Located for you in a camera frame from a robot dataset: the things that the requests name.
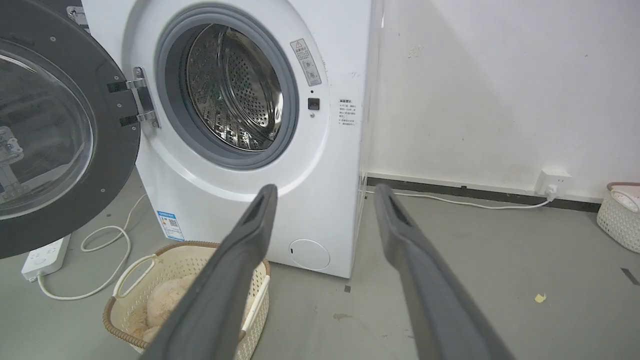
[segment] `gray floor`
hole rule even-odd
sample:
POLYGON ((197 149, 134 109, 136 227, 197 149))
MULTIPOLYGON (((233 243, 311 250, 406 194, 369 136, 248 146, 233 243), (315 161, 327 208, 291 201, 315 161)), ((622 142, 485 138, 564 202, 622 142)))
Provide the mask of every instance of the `gray floor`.
MULTIPOLYGON (((134 176, 108 209, 74 234, 64 267, 45 278, 51 291, 78 295, 109 277, 125 243, 86 254, 79 242, 98 227, 122 225, 141 194, 134 176)), ((517 358, 637 359, 640 286, 620 268, 640 277, 640 255, 608 238, 595 214, 402 202, 517 358), (547 294, 542 304, 534 301, 538 293, 547 294)), ((148 203, 133 218, 129 262, 171 243, 148 203)), ((137 358, 102 327, 113 286, 84 300, 51 300, 22 278, 25 257, 0 260, 1 359, 137 358)), ((417 358, 398 276, 381 253, 372 196, 350 281, 281 265, 272 276, 271 308, 254 359, 417 358)))

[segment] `white plastic basket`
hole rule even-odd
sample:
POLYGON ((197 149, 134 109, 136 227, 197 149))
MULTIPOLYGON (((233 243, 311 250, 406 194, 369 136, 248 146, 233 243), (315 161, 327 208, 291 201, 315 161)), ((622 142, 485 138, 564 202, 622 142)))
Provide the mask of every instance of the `white plastic basket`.
MULTIPOLYGON (((184 241, 163 247, 155 254, 131 264, 120 276, 113 296, 104 308, 102 322, 107 331, 142 353, 148 346, 142 340, 142 335, 147 330, 147 299, 151 291, 161 282, 198 274, 217 248, 217 243, 184 241), (144 274, 122 293, 122 285, 128 276, 149 261, 151 264, 144 274)), ((235 356, 237 360, 249 360, 258 344, 269 312, 270 278, 271 269, 264 260, 253 272, 248 295, 248 300, 253 300, 253 304, 240 330, 235 356)))
POLYGON ((610 183, 598 225, 627 249, 640 253, 640 183, 610 183))

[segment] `washing machine door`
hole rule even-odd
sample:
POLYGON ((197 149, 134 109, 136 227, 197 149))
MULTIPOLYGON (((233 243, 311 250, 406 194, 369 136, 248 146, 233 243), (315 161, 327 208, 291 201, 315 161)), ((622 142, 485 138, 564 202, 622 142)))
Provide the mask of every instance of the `washing machine door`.
POLYGON ((65 14, 0 2, 0 258, 62 238, 102 211, 140 144, 122 71, 65 14))

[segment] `black baseboard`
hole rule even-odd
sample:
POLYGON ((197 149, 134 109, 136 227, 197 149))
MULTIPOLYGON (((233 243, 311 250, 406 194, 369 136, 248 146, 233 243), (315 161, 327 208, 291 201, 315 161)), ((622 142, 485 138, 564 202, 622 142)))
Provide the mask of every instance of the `black baseboard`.
MULTIPOLYGON (((412 192, 424 192, 424 193, 439 193, 439 194, 445 194, 445 195, 471 197, 473 199, 513 202, 515 204, 523 204, 523 205, 535 205, 545 200, 545 198, 543 197, 519 195, 514 193, 490 192, 487 190, 475 190, 475 189, 469 189, 466 186, 455 188, 453 186, 430 185, 430 184, 412 183, 410 181, 378 179, 377 177, 368 178, 367 185, 376 186, 377 184, 386 184, 396 190, 408 190, 412 192)), ((553 200, 552 202, 548 203, 545 206, 548 208, 587 211, 590 213, 597 213, 598 210, 600 209, 600 204, 594 204, 592 202, 563 200, 563 199, 553 200)))

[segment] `power strip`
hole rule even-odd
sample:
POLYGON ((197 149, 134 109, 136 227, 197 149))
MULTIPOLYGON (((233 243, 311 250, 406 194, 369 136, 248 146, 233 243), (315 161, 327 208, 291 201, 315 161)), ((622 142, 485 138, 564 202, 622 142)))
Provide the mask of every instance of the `power strip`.
POLYGON ((38 275, 48 275, 60 270, 65 259, 71 235, 32 250, 22 267, 22 275, 30 282, 38 279, 38 275))

